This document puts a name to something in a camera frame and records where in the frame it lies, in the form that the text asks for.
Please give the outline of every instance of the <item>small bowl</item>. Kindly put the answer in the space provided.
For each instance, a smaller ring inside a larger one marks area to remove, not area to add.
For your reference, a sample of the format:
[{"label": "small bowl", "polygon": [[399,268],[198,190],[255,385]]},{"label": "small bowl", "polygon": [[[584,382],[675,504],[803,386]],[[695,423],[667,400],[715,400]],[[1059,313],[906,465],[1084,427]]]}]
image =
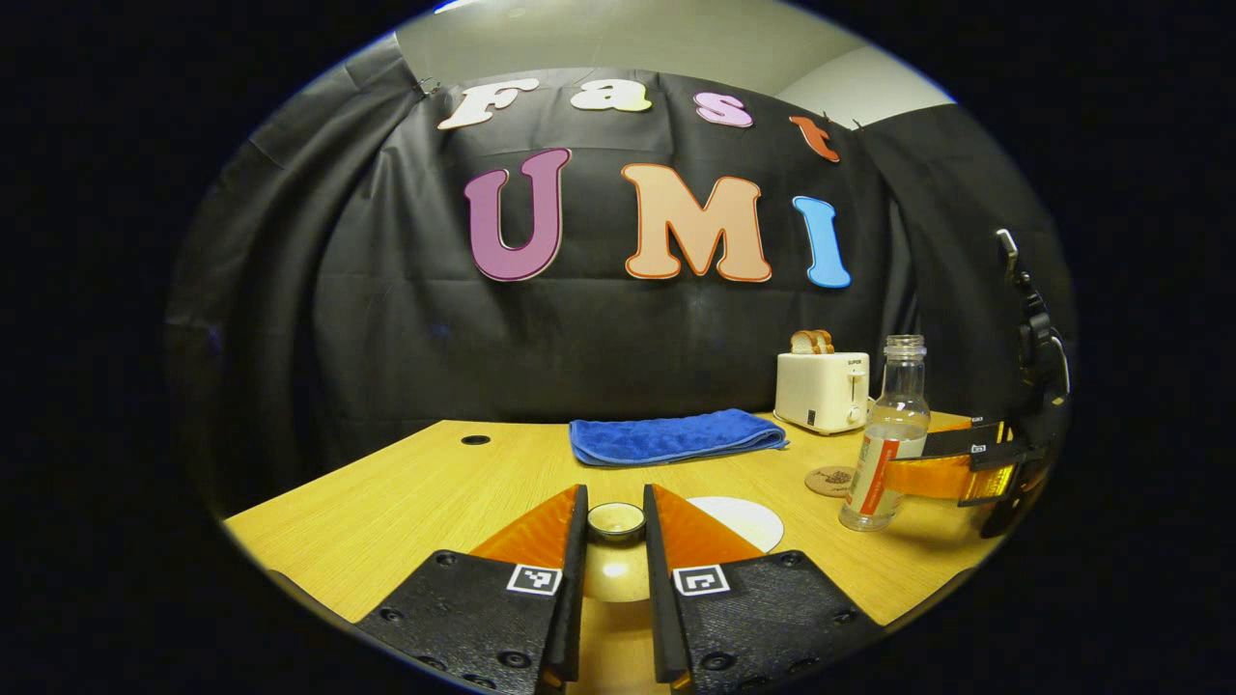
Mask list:
[{"label": "small bowl", "polygon": [[606,543],[629,543],[644,537],[644,510],[627,502],[607,502],[588,510],[588,533]]}]

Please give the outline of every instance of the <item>orange strap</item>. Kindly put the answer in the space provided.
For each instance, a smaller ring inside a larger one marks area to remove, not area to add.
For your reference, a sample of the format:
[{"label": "orange strap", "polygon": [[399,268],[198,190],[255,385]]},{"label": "orange strap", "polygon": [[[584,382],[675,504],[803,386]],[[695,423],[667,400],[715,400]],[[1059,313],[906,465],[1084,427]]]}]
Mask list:
[{"label": "orange strap", "polygon": [[[969,427],[970,423],[964,422],[932,428],[931,432],[969,429]],[[1001,429],[996,439],[1000,440],[1004,434],[1005,430]],[[1012,439],[1011,432],[1007,433],[1007,438]],[[1002,495],[1012,480],[1014,469],[1012,465],[1009,465],[975,472],[970,470],[969,454],[926,461],[892,460],[887,465],[884,474],[884,486],[887,490],[896,490],[902,495],[962,501]]]}]

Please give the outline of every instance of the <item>letter m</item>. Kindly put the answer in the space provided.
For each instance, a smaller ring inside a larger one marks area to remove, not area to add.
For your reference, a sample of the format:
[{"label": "letter m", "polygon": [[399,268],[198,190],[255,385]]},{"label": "letter m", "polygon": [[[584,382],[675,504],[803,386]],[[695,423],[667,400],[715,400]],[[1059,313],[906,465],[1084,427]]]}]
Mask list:
[{"label": "letter m", "polygon": [[772,267],[764,260],[755,200],[760,188],[734,177],[721,177],[701,208],[670,167],[627,164],[622,176],[635,184],[639,200],[639,249],[627,258],[635,277],[664,279],[679,275],[682,263],[670,254],[670,234],[679,241],[691,270],[702,276],[726,240],[717,272],[726,279],[764,282]]}]

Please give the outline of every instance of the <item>blue towel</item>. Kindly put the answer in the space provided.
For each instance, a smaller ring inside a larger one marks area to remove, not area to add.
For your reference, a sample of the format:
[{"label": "blue towel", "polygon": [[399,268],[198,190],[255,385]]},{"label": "blue towel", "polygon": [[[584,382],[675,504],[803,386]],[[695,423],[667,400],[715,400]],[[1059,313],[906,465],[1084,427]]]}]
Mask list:
[{"label": "blue towel", "polygon": [[651,466],[789,444],[780,427],[734,408],[688,418],[572,420],[570,433],[575,458],[592,466]]}]

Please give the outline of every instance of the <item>white plate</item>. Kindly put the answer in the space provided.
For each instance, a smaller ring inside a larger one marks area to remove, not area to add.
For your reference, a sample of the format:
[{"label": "white plate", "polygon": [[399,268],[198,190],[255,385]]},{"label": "white plate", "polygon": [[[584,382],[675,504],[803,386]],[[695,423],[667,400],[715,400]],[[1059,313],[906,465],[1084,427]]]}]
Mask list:
[{"label": "white plate", "polygon": [[742,535],[760,549],[768,553],[781,542],[785,535],[785,524],[781,517],[772,510],[738,497],[691,497],[687,500],[696,507],[703,510],[708,516],[728,526],[734,533]]}]

